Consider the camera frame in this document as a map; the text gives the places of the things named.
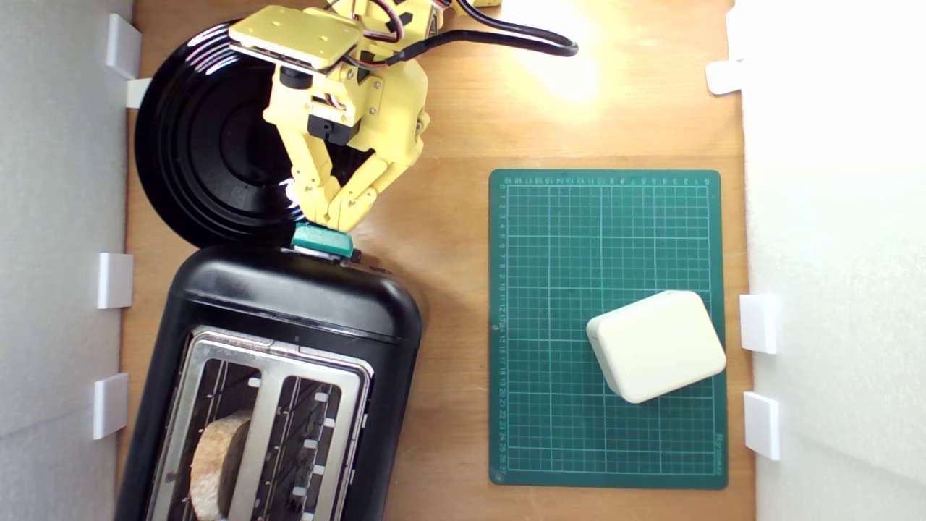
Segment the green object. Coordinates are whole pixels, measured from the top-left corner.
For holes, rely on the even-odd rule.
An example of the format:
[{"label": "green object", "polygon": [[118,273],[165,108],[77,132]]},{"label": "green object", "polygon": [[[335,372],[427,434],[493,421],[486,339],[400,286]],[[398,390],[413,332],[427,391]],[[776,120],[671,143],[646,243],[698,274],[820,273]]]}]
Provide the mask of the green object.
[{"label": "green object", "polygon": [[354,255],[354,240],[350,235],[305,222],[296,225],[293,246],[315,249],[348,259]]},{"label": "green object", "polygon": [[605,311],[693,290],[725,344],[718,173],[498,170],[490,194],[492,481],[726,487],[726,374],[633,405],[585,333]]}]

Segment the green block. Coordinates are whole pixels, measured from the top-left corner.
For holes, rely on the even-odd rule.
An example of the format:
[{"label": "green block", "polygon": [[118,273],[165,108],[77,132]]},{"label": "green block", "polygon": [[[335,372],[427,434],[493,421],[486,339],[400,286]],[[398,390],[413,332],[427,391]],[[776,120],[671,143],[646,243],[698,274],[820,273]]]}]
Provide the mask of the green block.
[{"label": "green block", "polygon": [[490,198],[492,481],[726,487],[726,373],[631,404],[585,333],[600,313],[692,290],[725,344],[718,173],[499,170]]},{"label": "green block", "polygon": [[293,246],[315,249],[348,259],[354,254],[354,241],[350,235],[304,222],[296,225]]}]

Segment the black cable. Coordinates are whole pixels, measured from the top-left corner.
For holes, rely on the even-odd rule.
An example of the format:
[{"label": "black cable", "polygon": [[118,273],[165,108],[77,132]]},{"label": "black cable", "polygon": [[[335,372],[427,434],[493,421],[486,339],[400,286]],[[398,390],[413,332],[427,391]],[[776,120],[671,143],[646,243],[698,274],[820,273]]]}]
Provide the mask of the black cable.
[{"label": "black cable", "polygon": [[430,51],[434,47],[450,44],[453,42],[473,42],[476,44],[504,45],[506,47],[516,47],[518,49],[525,49],[528,51],[546,53],[548,55],[562,57],[574,56],[578,50],[575,44],[572,46],[553,45],[546,42],[540,42],[538,40],[520,38],[518,36],[501,34],[497,32],[454,30],[442,32],[430,38],[425,38],[416,44],[409,45],[395,55],[392,55],[384,60],[380,60],[380,62],[384,65],[395,65],[400,61],[406,61],[413,57],[420,56]]},{"label": "black cable", "polygon": [[554,42],[565,47],[574,48],[576,47],[575,42],[569,38],[563,36],[562,34],[557,34],[555,32],[547,31],[546,29],[538,29],[536,27],[528,27],[526,25],[519,25],[517,23],[511,23],[509,21],[503,21],[500,19],[494,19],[492,17],[486,16],[479,9],[474,7],[469,3],[468,0],[457,0],[460,4],[460,7],[463,8],[463,11],[466,12],[472,19],[480,22],[482,25],[486,25],[493,29],[498,29],[500,31],[514,32],[517,34],[524,34],[526,36],[533,36],[534,38],[539,38],[541,40],[546,40],[548,42]]},{"label": "black cable", "polygon": [[528,51],[545,53],[553,56],[571,57],[579,52],[579,47],[569,38],[555,32],[519,25],[516,23],[506,22],[499,19],[493,19],[482,14],[478,9],[473,7],[467,0],[457,0],[468,15],[473,17],[481,24],[501,31],[514,32],[531,38],[521,38],[511,34],[499,32],[472,31],[472,30],[453,30],[442,32],[434,36],[425,38],[420,42],[409,45],[398,53],[377,61],[361,62],[350,56],[345,56],[352,65],[365,67],[368,69],[388,67],[401,61],[407,61],[418,57],[434,47],[450,44],[453,42],[473,42],[476,44],[493,44],[507,47],[515,47]]}]

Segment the white box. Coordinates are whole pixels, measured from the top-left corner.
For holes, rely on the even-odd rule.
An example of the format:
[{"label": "white box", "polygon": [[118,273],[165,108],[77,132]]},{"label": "white box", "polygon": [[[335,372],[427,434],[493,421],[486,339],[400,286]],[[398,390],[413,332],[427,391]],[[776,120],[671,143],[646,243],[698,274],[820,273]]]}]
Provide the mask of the white box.
[{"label": "white box", "polygon": [[717,375],[726,353],[704,301],[664,291],[589,321],[586,333],[608,386],[630,403]]}]

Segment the yellow mounting plate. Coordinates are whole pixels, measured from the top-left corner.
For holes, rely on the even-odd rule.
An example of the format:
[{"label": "yellow mounting plate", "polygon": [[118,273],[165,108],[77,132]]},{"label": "yellow mounting plate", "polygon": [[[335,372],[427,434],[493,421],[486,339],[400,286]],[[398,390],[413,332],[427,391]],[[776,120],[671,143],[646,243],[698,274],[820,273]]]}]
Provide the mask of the yellow mounting plate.
[{"label": "yellow mounting plate", "polygon": [[232,25],[229,36],[239,51],[297,69],[326,70],[363,38],[363,27],[316,7],[266,6]]}]

